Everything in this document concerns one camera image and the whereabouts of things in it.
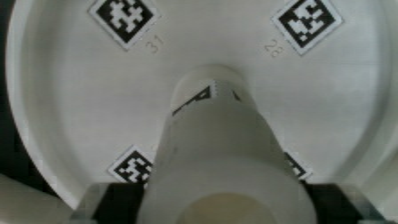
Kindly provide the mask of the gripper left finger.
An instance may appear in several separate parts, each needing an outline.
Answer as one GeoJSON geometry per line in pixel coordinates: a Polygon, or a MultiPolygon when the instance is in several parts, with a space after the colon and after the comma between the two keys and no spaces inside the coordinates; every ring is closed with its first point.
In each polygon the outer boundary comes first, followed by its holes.
{"type": "Polygon", "coordinates": [[[94,184],[71,214],[69,224],[137,224],[142,196],[142,184],[94,184]]]}

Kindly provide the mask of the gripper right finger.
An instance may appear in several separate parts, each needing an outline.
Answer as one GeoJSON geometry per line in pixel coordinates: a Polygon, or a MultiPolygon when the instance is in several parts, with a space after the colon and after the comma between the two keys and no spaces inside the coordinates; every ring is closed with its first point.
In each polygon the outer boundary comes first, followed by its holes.
{"type": "Polygon", "coordinates": [[[302,183],[316,210],[318,224],[386,224],[386,217],[354,186],[302,183]]]}

